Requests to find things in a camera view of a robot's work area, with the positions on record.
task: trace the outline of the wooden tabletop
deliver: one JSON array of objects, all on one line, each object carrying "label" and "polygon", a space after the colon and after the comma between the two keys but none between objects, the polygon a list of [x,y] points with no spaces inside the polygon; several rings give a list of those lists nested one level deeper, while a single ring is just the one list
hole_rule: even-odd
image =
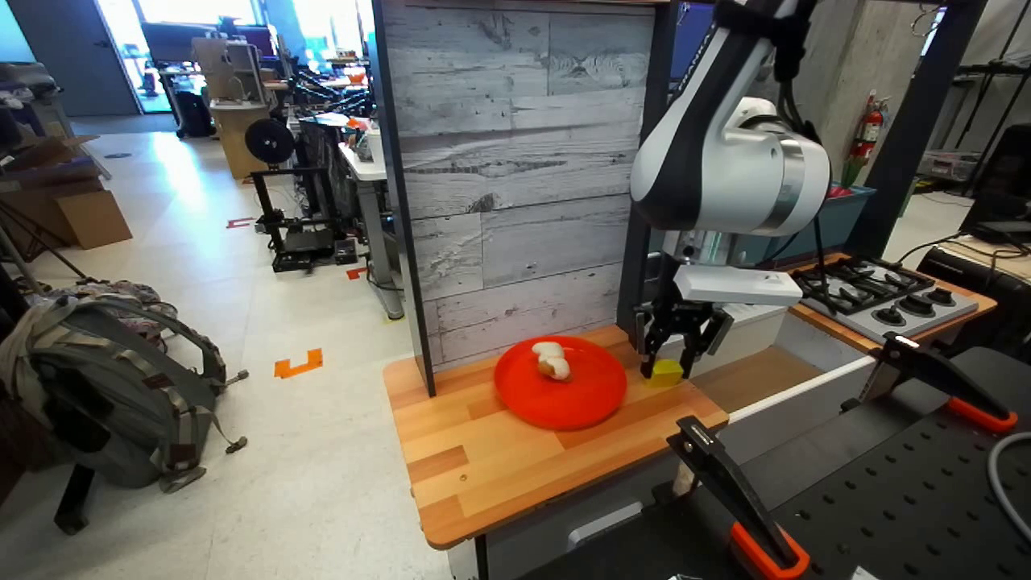
[{"label": "wooden tabletop", "polygon": [[[939,288],[943,288],[943,291],[950,291],[958,297],[968,297],[971,302],[978,302],[978,310],[971,310],[971,313],[964,313],[958,319],[949,319],[943,325],[934,325],[934,329],[926,329],[926,331],[913,335],[915,340],[934,340],[934,338],[950,335],[950,331],[964,329],[968,321],[973,321],[973,319],[980,319],[980,315],[997,310],[997,301],[990,301],[984,293],[973,293],[968,288],[958,288],[958,283],[949,283],[949,281],[939,281]],[[855,344],[855,348],[861,348],[868,355],[873,355],[879,348],[879,340],[873,340],[871,335],[861,335],[861,331],[841,325],[839,319],[805,307],[805,302],[796,302],[793,313],[801,319],[805,319],[810,325],[826,329],[828,335],[834,335],[834,338],[841,338],[841,340],[848,340],[848,344]]]},{"label": "wooden tabletop", "polygon": [[425,396],[416,360],[397,360],[383,369],[432,547],[484,536],[548,500],[662,453],[684,414],[699,414],[714,429],[724,424],[728,414],[694,382],[645,382],[621,329],[585,338],[626,363],[630,393],[610,422],[579,433],[544,433],[500,408],[489,380],[496,358],[439,375],[439,396]]},{"label": "wooden tabletop", "polygon": [[1031,283],[1031,254],[1024,254],[1015,244],[990,244],[973,234],[964,234],[939,244],[939,252]]}]

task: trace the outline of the window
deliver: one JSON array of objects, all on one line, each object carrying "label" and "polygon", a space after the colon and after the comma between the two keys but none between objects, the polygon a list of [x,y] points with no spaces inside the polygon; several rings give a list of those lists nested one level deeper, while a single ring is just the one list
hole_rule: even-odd
[{"label": "window", "polygon": [[257,23],[254,0],[140,0],[144,23],[221,23],[231,16],[240,26]]},{"label": "window", "polygon": [[366,51],[354,0],[294,0],[294,10],[312,55]]}]

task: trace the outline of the orange tape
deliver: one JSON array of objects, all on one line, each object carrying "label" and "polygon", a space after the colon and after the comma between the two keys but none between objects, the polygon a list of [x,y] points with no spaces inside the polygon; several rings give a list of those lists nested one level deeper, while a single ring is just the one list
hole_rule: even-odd
[{"label": "orange tape", "polygon": [[303,363],[276,360],[276,363],[273,363],[273,375],[276,375],[282,380],[286,380],[286,378],[298,378],[298,375],[309,375],[309,369],[315,369],[315,368],[324,368],[324,348],[312,348]]}]

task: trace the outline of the concrete floor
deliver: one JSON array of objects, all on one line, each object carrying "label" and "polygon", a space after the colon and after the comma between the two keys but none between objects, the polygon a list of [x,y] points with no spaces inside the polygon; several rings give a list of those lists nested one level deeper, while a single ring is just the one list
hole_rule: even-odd
[{"label": "concrete floor", "polygon": [[[405,321],[386,321],[345,268],[272,275],[264,237],[226,229],[257,204],[231,184],[215,142],[104,135],[95,150],[137,237],[67,258],[95,278],[159,288],[231,369],[252,369],[223,403],[226,429],[252,449],[226,457],[213,436],[209,475],[170,497],[100,484],[91,527],[74,538],[53,525],[67,467],[22,477],[0,508],[0,578],[447,578],[444,553],[424,542],[381,387],[383,363],[412,350]],[[915,197],[888,258],[953,233],[964,214],[968,199]],[[55,258],[34,269],[74,281]],[[276,380],[273,360],[307,348],[324,348],[325,368]]]},{"label": "concrete floor", "polygon": [[82,116],[72,120],[74,135],[116,135],[116,132],[179,132],[176,116]]}]

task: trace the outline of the backpack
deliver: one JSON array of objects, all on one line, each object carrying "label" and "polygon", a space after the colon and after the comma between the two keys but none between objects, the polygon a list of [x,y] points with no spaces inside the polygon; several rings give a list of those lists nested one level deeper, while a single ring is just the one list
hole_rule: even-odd
[{"label": "backpack", "polygon": [[[159,297],[159,291],[156,288],[144,288],[144,283],[131,283],[131,281],[97,281],[97,278],[85,278],[85,281],[79,281],[72,291],[55,291],[53,293],[53,301],[57,301],[57,297],[97,297],[97,301],[130,301],[130,302],[137,302],[137,307],[142,307],[142,310],[159,310],[159,313],[166,313],[166,315],[179,315],[179,310],[170,307],[170,302],[166,302],[163,297]],[[166,340],[166,335],[163,335],[163,325],[156,325],[151,319],[142,319],[142,315],[119,315],[123,319],[123,325],[130,325],[137,335],[142,335],[142,338],[150,338],[150,340],[156,340],[163,350],[168,350],[168,340]]]},{"label": "backpack", "polygon": [[[168,358],[144,321],[200,350],[200,369]],[[50,424],[57,453],[116,486],[182,491],[202,477],[200,457],[226,393],[221,348],[140,301],[66,293],[34,307],[0,344],[0,380],[31,414]]]}]

